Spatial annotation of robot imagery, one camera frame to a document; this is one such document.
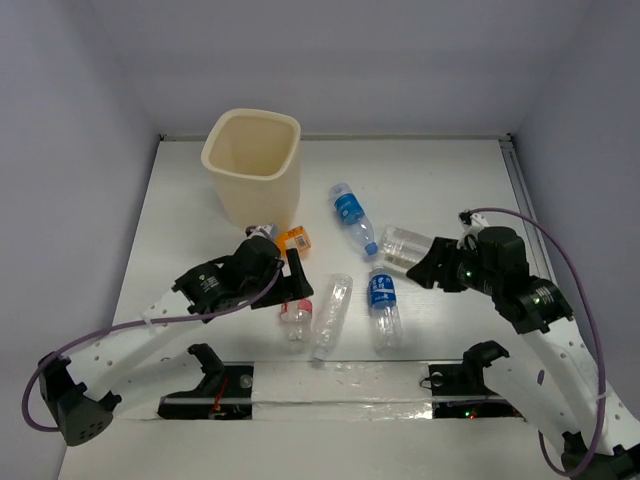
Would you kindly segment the red cap red label bottle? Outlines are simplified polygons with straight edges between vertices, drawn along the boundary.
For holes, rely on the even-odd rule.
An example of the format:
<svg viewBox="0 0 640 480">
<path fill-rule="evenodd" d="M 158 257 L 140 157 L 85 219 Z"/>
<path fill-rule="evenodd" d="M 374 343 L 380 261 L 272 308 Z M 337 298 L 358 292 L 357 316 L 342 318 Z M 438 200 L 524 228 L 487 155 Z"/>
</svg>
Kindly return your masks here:
<svg viewBox="0 0 640 480">
<path fill-rule="evenodd" d="M 286 349 L 290 353 L 302 353 L 309 345 L 313 305 L 304 298 L 281 305 L 280 324 L 286 340 Z"/>
</svg>

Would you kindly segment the clear crushed label-free bottle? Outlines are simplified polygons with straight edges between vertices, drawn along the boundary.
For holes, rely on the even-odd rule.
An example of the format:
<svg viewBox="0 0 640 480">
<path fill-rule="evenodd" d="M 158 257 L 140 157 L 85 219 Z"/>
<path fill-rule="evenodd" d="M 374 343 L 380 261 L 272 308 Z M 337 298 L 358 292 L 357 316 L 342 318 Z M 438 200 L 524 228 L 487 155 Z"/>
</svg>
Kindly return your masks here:
<svg viewBox="0 0 640 480">
<path fill-rule="evenodd" d="M 353 290 L 353 279 L 333 274 L 314 323 L 312 361 L 325 362 L 339 343 Z"/>
</svg>

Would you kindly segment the small orange juice bottle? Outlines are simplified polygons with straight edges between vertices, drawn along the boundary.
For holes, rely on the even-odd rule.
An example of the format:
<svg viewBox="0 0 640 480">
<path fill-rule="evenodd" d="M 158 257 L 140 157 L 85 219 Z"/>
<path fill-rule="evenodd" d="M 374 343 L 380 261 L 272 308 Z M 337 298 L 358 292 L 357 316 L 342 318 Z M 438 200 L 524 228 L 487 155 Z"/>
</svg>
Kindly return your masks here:
<svg viewBox="0 0 640 480">
<path fill-rule="evenodd" d="M 311 250 L 310 237 L 303 226 L 297 226 L 283 233 L 280 233 L 275 241 L 281 256 L 287 260 L 287 251 L 296 249 L 301 259 L 306 259 Z"/>
</svg>

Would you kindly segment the blue label bottle white cap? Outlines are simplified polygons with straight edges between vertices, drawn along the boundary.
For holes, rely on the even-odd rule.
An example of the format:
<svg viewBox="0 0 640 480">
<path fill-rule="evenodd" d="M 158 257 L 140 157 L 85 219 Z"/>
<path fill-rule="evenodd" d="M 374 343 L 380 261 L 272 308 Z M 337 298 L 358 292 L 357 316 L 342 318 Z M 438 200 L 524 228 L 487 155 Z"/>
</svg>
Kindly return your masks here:
<svg viewBox="0 0 640 480">
<path fill-rule="evenodd" d="M 374 350 L 386 354 L 399 348 L 402 341 L 401 317 L 391 275 L 379 265 L 370 272 L 367 287 Z"/>
</svg>

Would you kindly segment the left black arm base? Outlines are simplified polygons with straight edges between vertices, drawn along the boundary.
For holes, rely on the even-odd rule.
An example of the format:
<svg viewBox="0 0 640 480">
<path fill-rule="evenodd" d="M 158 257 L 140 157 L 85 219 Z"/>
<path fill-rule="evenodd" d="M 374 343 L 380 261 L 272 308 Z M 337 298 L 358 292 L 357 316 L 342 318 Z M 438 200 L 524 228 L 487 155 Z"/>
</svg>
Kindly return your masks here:
<svg viewBox="0 0 640 480">
<path fill-rule="evenodd" d="M 164 420 L 250 420 L 254 365 L 225 365 L 205 343 L 193 344 L 187 352 L 199 362 L 201 379 L 193 389 L 163 396 L 158 416 Z"/>
</svg>

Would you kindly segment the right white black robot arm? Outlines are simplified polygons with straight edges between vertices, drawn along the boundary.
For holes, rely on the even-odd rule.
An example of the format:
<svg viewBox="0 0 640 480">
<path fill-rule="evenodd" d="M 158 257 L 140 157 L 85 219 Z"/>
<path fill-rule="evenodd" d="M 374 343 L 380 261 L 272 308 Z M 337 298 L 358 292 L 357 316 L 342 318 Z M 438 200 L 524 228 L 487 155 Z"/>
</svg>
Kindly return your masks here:
<svg viewBox="0 0 640 480">
<path fill-rule="evenodd" d="M 636 479 L 639 421 L 608 384 L 601 360 L 584 344 L 559 288 L 531 274 L 524 242 L 508 227 L 471 227 L 460 240 L 437 237 L 407 277 L 426 289 L 475 290 L 489 296 L 536 354 L 540 375 L 527 374 L 504 347 L 469 348 L 460 368 L 470 391 L 486 389 L 510 403 L 553 448 L 570 479 Z"/>
</svg>

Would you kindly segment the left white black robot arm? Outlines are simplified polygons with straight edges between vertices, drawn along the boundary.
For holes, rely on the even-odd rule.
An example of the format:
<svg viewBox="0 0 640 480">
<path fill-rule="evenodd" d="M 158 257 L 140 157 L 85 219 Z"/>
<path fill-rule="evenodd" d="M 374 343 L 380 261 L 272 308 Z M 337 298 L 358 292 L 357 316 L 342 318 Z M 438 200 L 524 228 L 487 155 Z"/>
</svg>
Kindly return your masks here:
<svg viewBox="0 0 640 480">
<path fill-rule="evenodd" d="M 234 253 L 209 260 L 178 277 L 138 319 L 91 332 L 44 356 L 22 397 L 22 415 L 33 429 L 29 399 L 38 389 L 70 447 L 104 432 L 114 416 L 149 388 L 147 358 L 212 320 L 306 299 L 314 293 L 296 249 L 280 251 L 263 229 Z"/>
</svg>

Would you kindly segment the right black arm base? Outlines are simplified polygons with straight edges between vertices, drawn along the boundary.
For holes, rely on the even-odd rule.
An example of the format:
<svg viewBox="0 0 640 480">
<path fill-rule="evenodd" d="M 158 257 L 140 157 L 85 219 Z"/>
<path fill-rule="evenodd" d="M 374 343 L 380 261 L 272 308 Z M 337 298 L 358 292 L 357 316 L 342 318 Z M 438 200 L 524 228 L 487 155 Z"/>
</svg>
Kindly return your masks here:
<svg viewBox="0 0 640 480">
<path fill-rule="evenodd" d="M 458 363 L 430 364 L 419 385 L 434 398 L 432 416 L 463 420 L 522 419 L 510 403 L 484 383 L 484 370 L 495 360 L 508 357 L 509 352 L 496 341 L 486 341 L 470 347 Z"/>
</svg>

